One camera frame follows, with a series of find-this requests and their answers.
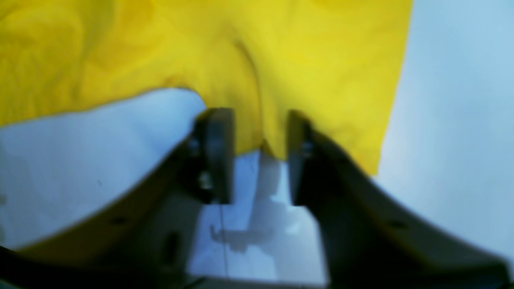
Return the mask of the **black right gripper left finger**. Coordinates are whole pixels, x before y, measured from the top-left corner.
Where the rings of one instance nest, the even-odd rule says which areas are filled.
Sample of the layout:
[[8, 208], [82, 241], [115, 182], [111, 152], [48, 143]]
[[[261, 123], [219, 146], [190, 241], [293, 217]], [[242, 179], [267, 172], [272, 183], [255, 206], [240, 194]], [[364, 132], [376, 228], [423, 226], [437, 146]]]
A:
[[235, 114], [207, 109], [139, 183], [99, 213], [31, 248], [1, 248], [20, 289], [174, 289], [205, 205], [233, 199]]

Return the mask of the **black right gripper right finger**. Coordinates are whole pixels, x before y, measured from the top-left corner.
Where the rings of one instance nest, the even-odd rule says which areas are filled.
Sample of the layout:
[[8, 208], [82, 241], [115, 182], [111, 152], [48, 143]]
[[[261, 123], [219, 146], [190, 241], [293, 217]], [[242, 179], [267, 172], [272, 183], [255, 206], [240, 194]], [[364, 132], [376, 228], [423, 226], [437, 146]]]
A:
[[331, 289], [512, 289], [506, 261], [393, 201], [298, 110], [287, 147], [291, 200], [319, 226]]

